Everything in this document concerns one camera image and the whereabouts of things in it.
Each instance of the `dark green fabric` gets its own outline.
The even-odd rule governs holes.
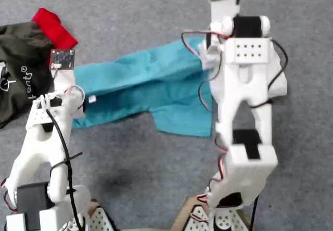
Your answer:
[[[0,128],[48,91],[52,46],[36,22],[0,27]]]

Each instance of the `logo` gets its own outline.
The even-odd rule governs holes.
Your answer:
[[[27,89],[27,93],[31,94],[31,96],[28,97],[28,99],[34,99],[36,96],[34,96],[31,93],[31,78],[32,78],[32,73],[27,72],[28,68],[26,66],[21,66],[21,72],[24,73],[24,77],[22,79],[25,81],[25,87]]]
[[[0,90],[3,92],[8,92],[10,84],[15,83],[16,80],[8,80],[4,76],[8,73],[8,70],[4,62],[0,63]]]

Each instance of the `garment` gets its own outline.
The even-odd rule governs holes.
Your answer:
[[[52,46],[36,22],[0,27],[0,128],[49,89]]]
[[[196,48],[202,38],[188,42]],[[160,131],[209,136],[212,114],[198,98],[198,87],[206,79],[200,60],[181,41],[142,50],[112,62],[78,66],[74,70],[77,85],[86,98],[86,117],[73,127],[89,127],[111,122],[138,112],[149,111]],[[211,106],[209,84],[202,94]]]
[[[72,48],[78,43],[61,25],[59,17],[45,8],[38,9],[31,21],[37,22],[40,29],[52,41],[55,49]]]

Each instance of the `teal cloth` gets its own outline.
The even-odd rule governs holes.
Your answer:
[[[189,38],[194,49],[202,38]],[[181,41],[142,50],[112,62],[78,66],[76,84],[97,101],[85,103],[86,117],[73,127],[89,127],[148,111],[160,131],[210,136],[212,113],[198,98],[200,82],[206,79],[200,60]],[[202,96],[212,104],[209,84]]]

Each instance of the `white plastic part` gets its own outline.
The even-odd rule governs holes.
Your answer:
[[[231,36],[234,29],[234,21],[232,17],[223,17],[221,29],[222,29],[222,34]]]
[[[239,13],[236,0],[220,0],[211,2],[211,22],[222,22],[225,16],[235,17]]]
[[[270,82],[273,77],[281,70],[280,58],[276,51],[274,50],[273,43],[270,44],[270,61],[268,63],[268,81]],[[285,73],[281,73],[281,75],[275,80],[272,84],[271,88],[268,90],[268,97],[279,97],[285,96],[288,92],[288,85]]]
[[[242,205],[229,209],[240,209],[253,203],[263,190],[267,177],[277,166],[272,145],[259,144],[258,151],[260,159],[249,160],[243,144],[229,146],[223,159],[223,180],[212,181],[211,192],[206,190],[208,206],[216,207],[221,199],[235,192],[241,193]],[[220,173],[214,177],[220,179]]]
[[[217,210],[215,223],[220,230],[248,231],[247,226],[235,210]]]
[[[96,96],[95,95],[90,95],[88,98],[88,102],[89,104],[92,104],[94,102],[96,102]]]
[[[229,38],[223,45],[225,65],[268,64],[269,38]]]
[[[271,22],[267,16],[260,16],[262,36],[266,37],[271,30]]]
[[[26,231],[24,214],[8,215],[6,221],[8,231]]]
[[[82,108],[78,110],[82,102],[81,93],[77,90],[64,93],[71,85],[75,85],[73,70],[59,70],[55,78],[55,88],[59,90],[45,97],[42,95],[32,103],[21,153],[14,161],[10,176],[5,183],[14,207],[16,206],[14,200],[16,189],[33,183],[34,174],[42,163],[49,162],[51,166],[54,166],[66,157],[56,128],[46,133],[41,124],[52,122],[45,111],[49,109],[61,129],[66,145],[69,146],[73,117],[81,116],[83,113]],[[61,97],[62,104],[58,107],[50,107],[50,100],[55,96]],[[60,202],[65,197],[66,185],[67,168],[65,164],[62,164],[52,170],[50,177],[48,193],[52,202]]]
[[[82,219],[82,215],[87,216],[91,196],[89,190],[84,186],[75,186],[74,189],[76,190],[74,192],[76,209]],[[64,226],[65,223],[71,221],[73,218],[74,215],[70,202],[70,196],[66,195],[63,201],[57,203],[53,208],[40,211],[41,231],[58,231]],[[89,219],[86,219],[86,223],[89,226]]]
[[[239,53],[235,50],[238,45],[243,45],[243,49],[251,49],[251,45],[256,45],[257,57],[251,56],[249,51],[241,53],[244,57],[237,57]],[[256,106],[268,100],[267,91],[267,68],[269,62],[269,39],[253,38],[250,42],[245,39],[229,38],[225,41],[222,57],[221,76],[211,82],[214,86],[220,86],[218,99],[219,122],[216,123],[216,131],[221,134],[221,138],[226,147],[232,144],[233,120],[240,103],[246,100],[249,105]],[[272,143],[272,106],[265,104],[252,109],[255,118],[255,126],[264,144]]]
[[[103,208],[97,208],[92,215],[90,219],[90,228],[91,231],[114,231]]]
[[[208,216],[202,206],[194,207],[194,209],[192,210],[192,214],[195,214],[196,216],[204,220],[208,219]],[[209,230],[209,225],[207,222],[199,222],[192,217],[189,217],[184,228],[184,231],[208,231],[208,230]]]

